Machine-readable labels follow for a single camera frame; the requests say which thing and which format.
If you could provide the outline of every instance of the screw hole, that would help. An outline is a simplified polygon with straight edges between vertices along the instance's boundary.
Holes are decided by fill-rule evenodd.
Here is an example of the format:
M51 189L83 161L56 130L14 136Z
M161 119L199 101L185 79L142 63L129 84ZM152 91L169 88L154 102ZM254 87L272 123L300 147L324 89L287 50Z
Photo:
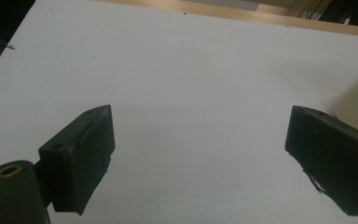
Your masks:
M54 149L59 149L61 147L63 147L63 145L60 143L53 146Z
M0 170L0 177L7 178L13 175L18 174L21 171L21 166L18 164L9 165Z

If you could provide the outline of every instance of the black plastic part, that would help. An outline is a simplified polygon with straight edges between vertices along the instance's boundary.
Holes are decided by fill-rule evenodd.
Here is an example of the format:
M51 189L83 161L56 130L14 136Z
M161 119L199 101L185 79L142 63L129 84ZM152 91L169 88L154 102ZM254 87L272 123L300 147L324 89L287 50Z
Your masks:
M358 130L324 112L293 106L285 148L317 190L358 216Z
M13 161L0 166L0 224L49 224L34 165Z
M115 149L110 105L88 110L39 148L57 212L82 214Z

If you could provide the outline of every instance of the white board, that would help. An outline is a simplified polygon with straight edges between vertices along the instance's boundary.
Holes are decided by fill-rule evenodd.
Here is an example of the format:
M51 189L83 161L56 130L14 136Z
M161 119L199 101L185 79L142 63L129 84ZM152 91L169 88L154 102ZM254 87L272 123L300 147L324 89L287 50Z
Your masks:
M358 223L284 150L329 112L358 36L86 0L37 1L0 58L0 164L110 104L117 148L82 217L52 223Z

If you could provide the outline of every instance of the metal ring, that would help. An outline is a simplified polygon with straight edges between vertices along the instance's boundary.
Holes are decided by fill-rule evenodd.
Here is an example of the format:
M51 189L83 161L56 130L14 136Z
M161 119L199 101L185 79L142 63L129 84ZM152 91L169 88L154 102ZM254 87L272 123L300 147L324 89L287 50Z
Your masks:
M0 178L7 178L18 174L21 171L21 166L18 164L12 164L6 166L0 170Z

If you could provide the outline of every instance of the wooden edge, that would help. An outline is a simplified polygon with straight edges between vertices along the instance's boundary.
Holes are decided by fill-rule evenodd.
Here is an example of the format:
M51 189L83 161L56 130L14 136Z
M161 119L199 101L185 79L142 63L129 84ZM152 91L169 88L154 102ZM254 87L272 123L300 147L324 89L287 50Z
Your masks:
M163 10L178 11L195 15L210 16L237 21L255 21L261 23L293 26L311 30L358 35L358 26L344 25L326 21L311 21L294 17L254 12L231 7L187 2L181 0L97 0L101 2L118 3L138 7L152 7Z

